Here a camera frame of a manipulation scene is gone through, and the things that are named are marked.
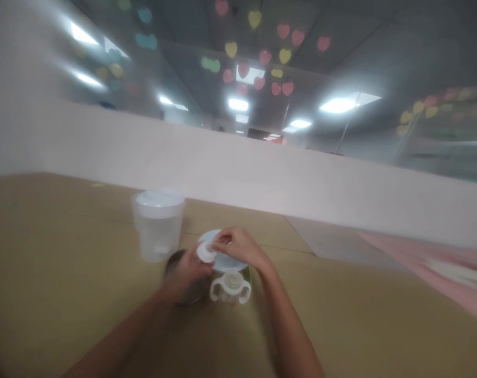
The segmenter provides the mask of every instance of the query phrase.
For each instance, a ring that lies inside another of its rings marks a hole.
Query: hand
[[[212,249],[218,250],[259,270],[273,266],[268,256],[252,236],[240,227],[223,229],[214,239]]]
[[[205,264],[196,255],[198,244],[188,248],[177,266],[167,276],[163,289],[170,302],[180,302],[187,288],[201,277],[212,274],[212,265]]]

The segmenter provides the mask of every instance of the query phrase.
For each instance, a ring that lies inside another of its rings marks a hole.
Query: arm
[[[233,227],[224,229],[217,235],[213,248],[248,263],[259,271],[283,376],[323,377],[324,372],[312,342],[285,292],[273,263],[261,247],[247,231]]]
[[[196,247],[188,249],[162,287],[119,323],[63,377],[102,378],[115,374],[153,323],[153,319],[170,309],[192,282],[212,273],[211,264],[202,264],[195,252]]]

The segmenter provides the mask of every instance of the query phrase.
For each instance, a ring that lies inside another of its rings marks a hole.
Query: person's left hand
[[[189,285],[201,277],[212,274],[212,265],[214,263],[205,264],[199,259],[196,254],[198,245],[186,250],[177,266],[165,281],[164,289],[171,302],[179,302]]]

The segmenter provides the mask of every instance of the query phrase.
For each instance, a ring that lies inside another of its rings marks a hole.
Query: bottle handle
[[[215,291],[214,286],[217,284],[220,284],[221,286],[223,286],[222,277],[215,279],[214,281],[212,281],[212,285],[210,285],[210,299],[213,300],[214,302],[219,299],[219,297],[214,293]]]
[[[250,298],[250,294],[252,292],[252,289],[250,287],[250,283],[248,283],[247,281],[242,281],[242,290],[240,292],[240,297],[238,298],[238,302],[242,305],[244,303],[246,303],[249,298]]]

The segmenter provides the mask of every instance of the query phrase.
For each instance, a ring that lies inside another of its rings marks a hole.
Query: pink mat
[[[375,248],[403,264],[430,286],[477,316],[477,290],[447,280],[425,266],[426,258],[474,266],[477,265],[477,250],[453,248],[393,236],[363,232],[357,234]]]

